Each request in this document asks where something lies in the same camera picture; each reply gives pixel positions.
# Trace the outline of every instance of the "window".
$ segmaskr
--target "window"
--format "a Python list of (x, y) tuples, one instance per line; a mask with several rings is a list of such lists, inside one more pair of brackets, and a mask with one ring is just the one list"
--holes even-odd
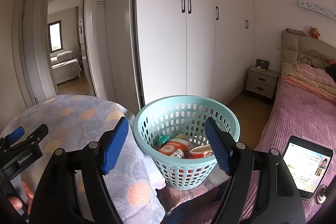
[(62, 24), (60, 20), (48, 24), (48, 38), (50, 53), (63, 49)]

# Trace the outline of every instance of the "wall decoration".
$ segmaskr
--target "wall decoration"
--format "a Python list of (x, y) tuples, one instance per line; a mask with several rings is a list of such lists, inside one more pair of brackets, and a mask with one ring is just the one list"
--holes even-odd
[(321, 6), (319, 6), (317, 4), (313, 4), (313, 3), (310, 3), (310, 2), (307, 2), (307, 1), (298, 0), (298, 2), (299, 2), (299, 7), (318, 12), (322, 15), (325, 15), (327, 17), (332, 18), (333, 20), (336, 20), (336, 13), (334, 13), (331, 10), (328, 10), (326, 8), (322, 8)]

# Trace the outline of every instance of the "orange plush toy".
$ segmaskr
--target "orange plush toy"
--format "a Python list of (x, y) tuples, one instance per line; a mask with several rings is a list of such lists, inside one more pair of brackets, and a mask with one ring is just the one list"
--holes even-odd
[(319, 34), (319, 30), (317, 30), (317, 28), (312, 28), (311, 26), (309, 26), (309, 33), (311, 35), (311, 37), (319, 39), (319, 37), (321, 36)]

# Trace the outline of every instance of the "headboard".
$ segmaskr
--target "headboard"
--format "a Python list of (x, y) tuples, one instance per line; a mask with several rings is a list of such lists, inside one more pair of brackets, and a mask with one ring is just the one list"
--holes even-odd
[[(336, 60), (336, 48), (316, 38), (282, 31), (281, 43), (281, 63), (300, 61), (302, 57), (308, 56), (311, 50), (325, 55), (327, 62)], [(312, 59), (317, 55), (316, 52), (311, 52), (309, 58)], [(325, 58), (322, 59), (320, 56), (317, 56), (312, 62), (315, 68), (324, 68), (324, 61)], [(307, 59), (302, 59), (300, 62), (307, 63)]]

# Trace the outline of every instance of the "tablet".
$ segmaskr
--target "tablet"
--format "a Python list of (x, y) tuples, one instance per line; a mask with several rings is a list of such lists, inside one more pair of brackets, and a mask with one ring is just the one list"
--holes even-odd
[(328, 171), (334, 151), (318, 143), (290, 136), (283, 160), (292, 174), (301, 198), (310, 199)]

